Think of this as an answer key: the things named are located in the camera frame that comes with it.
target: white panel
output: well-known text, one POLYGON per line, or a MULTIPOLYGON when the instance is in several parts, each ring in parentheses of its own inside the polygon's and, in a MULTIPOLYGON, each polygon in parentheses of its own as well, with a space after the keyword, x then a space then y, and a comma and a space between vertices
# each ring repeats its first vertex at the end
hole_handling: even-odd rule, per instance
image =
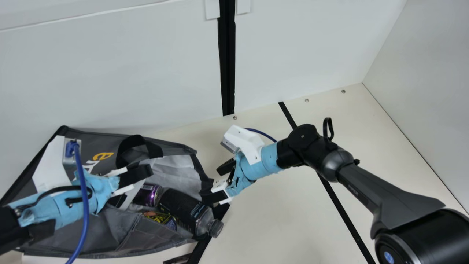
POLYGON ((136 133, 220 116, 217 39, 204 0, 0 32, 0 196, 60 125, 136 133))
POLYGON ((175 0, 0 0, 0 29, 175 0))
POLYGON ((406 0, 253 0, 236 16, 236 110, 360 83, 406 0))
POLYGON ((469 1, 409 0, 364 84, 469 210, 469 1))

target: black handle loop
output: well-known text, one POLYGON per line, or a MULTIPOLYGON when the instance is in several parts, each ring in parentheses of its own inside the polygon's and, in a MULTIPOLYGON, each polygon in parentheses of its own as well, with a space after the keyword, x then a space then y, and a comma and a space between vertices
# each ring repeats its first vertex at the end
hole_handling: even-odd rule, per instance
POLYGON ((324 118, 323 138, 324 138, 327 149, 329 149, 331 151, 338 149, 337 144, 332 142, 332 139, 334 138, 334 127, 332 126, 332 118, 330 118, 330 117, 324 118), (331 136, 330 137, 328 136, 328 131, 331 131, 331 136))
POLYGON ((116 167, 118 169, 126 167, 129 162, 122 156, 127 150, 138 146, 146 146, 148 157, 150 159, 163 156, 163 150, 160 146, 145 140, 141 135, 133 135, 124 139, 117 149, 116 167))

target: black robot arm segment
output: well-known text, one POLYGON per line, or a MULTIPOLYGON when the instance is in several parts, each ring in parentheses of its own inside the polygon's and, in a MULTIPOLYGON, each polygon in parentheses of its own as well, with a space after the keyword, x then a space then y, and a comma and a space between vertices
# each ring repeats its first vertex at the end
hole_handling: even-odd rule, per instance
POLYGON ((310 124, 294 129, 277 144, 277 165, 283 169, 307 165, 329 182, 344 185, 374 215, 372 239, 379 231, 395 229, 444 208, 438 199, 408 193, 358 167, 348 151, 331 142, 328 128, 332 128, 330 119, 324 122, 324 137, 310 124))

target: black bag handle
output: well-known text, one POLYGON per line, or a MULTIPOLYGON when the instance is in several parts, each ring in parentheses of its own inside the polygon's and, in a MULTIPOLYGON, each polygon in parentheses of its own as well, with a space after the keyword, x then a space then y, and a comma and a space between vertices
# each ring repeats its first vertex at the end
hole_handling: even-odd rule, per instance
POLYGON ((122 157, 122 154, 131 148, 143 145, 146 146, 150 159, 161 158, 163 156, 163 150, 160 146, 145 140, 145 138, 143 138, 141 135, 133 135, 122 140, 121 144, 119 145, 116 156, 116 167, 118 169, 126 167, 129 162, 124 157, 122 157))

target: white tab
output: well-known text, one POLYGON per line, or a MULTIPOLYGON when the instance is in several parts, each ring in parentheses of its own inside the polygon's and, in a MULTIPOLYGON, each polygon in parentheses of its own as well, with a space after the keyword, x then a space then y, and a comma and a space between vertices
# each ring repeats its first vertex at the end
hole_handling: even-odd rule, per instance
POLYGON ((205 18, 215 19, 220 17, 220 1, 205 0, 205 18))
POLYGON ((251 12, 251 0, 238 0, 236 6, 236 13, 238 15, 251 12))
POLYGON ((64 144, 64 136, 55 136, 47 145, 32 176, 38 193, 56 187, 72 185, 62 164, 64 144))

